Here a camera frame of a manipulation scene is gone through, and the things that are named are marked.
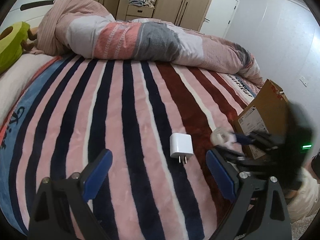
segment avocado plush toy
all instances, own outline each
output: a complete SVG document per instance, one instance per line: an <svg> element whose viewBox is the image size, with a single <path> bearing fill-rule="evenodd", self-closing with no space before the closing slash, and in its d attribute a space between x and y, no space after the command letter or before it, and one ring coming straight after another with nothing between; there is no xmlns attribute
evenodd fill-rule
<svg viewBox="0 0 320 240"><path fill-rule="evenodd" d="M6 28L0 34L0 74L11 67L22 55L23 50L30 51L34 44L27 43L27 39L36 40L30 25L25 22L17 22Z"/></svg>

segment electrical socket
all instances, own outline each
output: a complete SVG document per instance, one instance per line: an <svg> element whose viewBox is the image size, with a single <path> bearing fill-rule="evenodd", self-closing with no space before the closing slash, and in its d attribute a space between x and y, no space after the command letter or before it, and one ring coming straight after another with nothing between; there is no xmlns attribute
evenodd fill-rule
<svg viewBox="0 0 320 240"><path fill-rule="evenodd" d="M300 81L304 84L305 87L307 87L309 84L309 80L306 79L304 76L300 77Z"/></svg>

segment power adapter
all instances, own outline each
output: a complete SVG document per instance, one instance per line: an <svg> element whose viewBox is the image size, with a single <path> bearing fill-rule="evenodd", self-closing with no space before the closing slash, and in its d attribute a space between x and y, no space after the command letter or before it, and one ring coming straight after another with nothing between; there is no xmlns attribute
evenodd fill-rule
<svg viewBox="0 0 320 240"><path fill-rule="evenodd" d="M190 134L173 133L170 136L170 157L179 159L179 163L187 163L193 153L192 139Z"/></svg>

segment green led light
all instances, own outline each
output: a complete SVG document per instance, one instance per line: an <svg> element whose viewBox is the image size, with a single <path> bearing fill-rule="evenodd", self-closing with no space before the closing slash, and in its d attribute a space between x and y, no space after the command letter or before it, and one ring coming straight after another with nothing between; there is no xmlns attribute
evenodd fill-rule
<svg viewBox="0 0 320 240"><path fill-rule="evenodd" d="M302 149L310 149L311 147L312 147L312 144L304 145L302 146Z"/></svg>

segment drawer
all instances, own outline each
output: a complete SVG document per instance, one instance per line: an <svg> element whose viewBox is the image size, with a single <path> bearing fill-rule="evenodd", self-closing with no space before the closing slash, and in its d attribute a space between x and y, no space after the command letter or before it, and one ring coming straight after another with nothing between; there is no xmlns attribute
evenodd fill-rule
<svg viewBox="0 0 320 240"><path fill-rule="evenodd" d="M152 18L153 10L153 8L149 7L129 5L127 15L139 16L139 18Z"/></svg>
<svg viewBox="0 0 320 240"><path fill-rule="evenodd" d="M128 22L128 21L132 21L132 20L140 19L140 18L141 18L141 17L139 17L139 16L127 15L126 18L125 18L125 21Z"/></svg>

